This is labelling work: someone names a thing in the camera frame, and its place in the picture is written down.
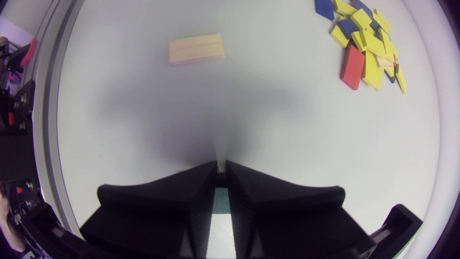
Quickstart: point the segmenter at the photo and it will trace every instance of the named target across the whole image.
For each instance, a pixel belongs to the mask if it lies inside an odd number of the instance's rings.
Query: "yellow block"
[[[383,42],[383,46],[385,47],[386,58],[389,59],[391,62],[395,62],[395,58],[393,56],[393,44],[391,43],[390,36],[382,29],[378,29],[380,40]]]
[[[385,47],[379,39],[370,35],[369,33],[365,33],[363,30],[360,30],[359,34],[361,35],[362,45],[367,50],[381,58],[386,59]]]
[[[341,15],[353,15],[357,9],[346,4],[345,2],[342,2],[340,0],[334,0],[334,9],[336,12],[340,13]]]
[[[183,65],[225,58],[220,34],[190,37],[169,42],[169,63]]]
[[[379,12],[377,9],[374,9],[374,13],[377,16],[379,16],[379,18],[382,20],[382,22],[384,22],[386,24],[386,26],[388,27],[388,31],[390,31],[391,30],[391,25],[388,22],[388,20],[385,18],[385,16],[383,16],[383,14],[381,12]]]
[[[382,83],[384,69],[377,67],[375,55],[372,52],[367,50],[364,52],[364,56],[366,59],[362,70],[362,80],[374,88],[375,91],[378,91]]]
[[[382,20],[382,18],[380,18],[380,16],[376,15],[376,14],[372,14],[374,20],[386,31],[390,31],[390,28],[388,28],[388,25],[386,25],[386,23]]]
[[[385,68],[385,71],[388,73],[389,76],[394,77],[395,76],[395,68]]]
[[[387,59],[383,59],[379,56],[375,56],[375,61],[377,62],[377,66],[379,68],[393,68],[393,62],[387,60]]]
[[[375,30],[371,26],[368,26],[368,27],[364,28],[363,30],[364,30],[364,32],[367,32],[367,33],[371,34],[372,36],[375,36]]]
[[[398,80],[399,87],[401,88],[402,94],[406,94],[407,85],[406,79],[404,78],[404,74],[399,67],[399,64],[396,65],[396,79]]]
[[[331,33],[329,34],[331,35],[331,37],[342,47],[342,48],[346,48],[346,46],[348,46],[348,42],[350,40],[348,40],[347,38],[345,38],[345,35],[343,34],[342,30],[337,26],[335,25],[334,28],[332,29]]]
[[[355,12],[350,19],[358,26],[359,29],[364,29],[371,24],[372,19],[369,15],[364,11],[364,9],[359,9]]]
[[[352,32],[351,33],[351,39],[355,43],[355,45],[358,48],[359,52],[363,52],[363,51],[366,50],[366,48],[362,44],[361,34],[359,34],[359,31]]]

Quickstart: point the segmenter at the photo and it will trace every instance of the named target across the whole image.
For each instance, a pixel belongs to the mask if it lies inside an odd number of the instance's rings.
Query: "red block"
[[[359,52],[355,46],[349,45],[346,50],[345,62],[340,79],[351,89],[358,90],[363,67],[364,54]]]
[[[8,122],[9,122],[10,125],[14,124],[14,113],[12,113],[12,112],[8,113]]]

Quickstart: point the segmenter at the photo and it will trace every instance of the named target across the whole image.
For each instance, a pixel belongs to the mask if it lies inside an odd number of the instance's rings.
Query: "white table surface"
[[[86,0],[58,101],[59,153],[79,225],[97,187],[140,184],[218,159],[308,186],[340,185],[367,232],[404,204],[425,215],[438,165],[437,90],[399,0],[391,22],[408,90],[339,79],[345,51],[310,0]],[[173,67],[168,41],[220,33],[226,59]]]

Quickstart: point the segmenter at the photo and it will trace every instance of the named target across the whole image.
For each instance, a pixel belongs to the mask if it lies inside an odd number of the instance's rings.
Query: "pile of blocks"
[[[406,81],[396,63],[399,55],[390,40],[391,25],[377,9],[371,11],[360,0],[347,4],[341,0],[315,0],[316,12],[334,20],[334,11],[340,17],[330,35],[346,48],[340,79],[351,89],[358,90],[362,79],[376,91],[380,90],[383,74],[391,83],[398,81],[406,94]]]

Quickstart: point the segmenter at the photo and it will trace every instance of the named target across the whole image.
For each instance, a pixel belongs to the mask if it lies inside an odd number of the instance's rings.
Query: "screw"
[[[21,96],[21,103],[22,103],[23,105],[25,105],[26,102],[27,102],[27,94],[23,94],[23,95]]]
[[[27,188],[29,188],[29,190],[31,190],[31,191],[34,190],[34,185],[32,184],[32,182],[27,181],[26,185],[27,185]]]
[[[26,123],[23,121],[19,124],[19,130],[22,131],[22,130],[25,130],[26,129]]]

